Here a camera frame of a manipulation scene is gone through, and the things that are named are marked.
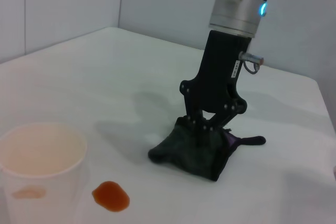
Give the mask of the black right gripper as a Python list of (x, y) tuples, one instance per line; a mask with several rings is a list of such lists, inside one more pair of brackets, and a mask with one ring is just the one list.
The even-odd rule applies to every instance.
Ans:
[(236, 83), (250, 38), (211, 30), (196, 77), (181, 82), (186, 115), (199, 146), (229, 145), (224, 126), (245, 113), (247, 102), (238, 95)]

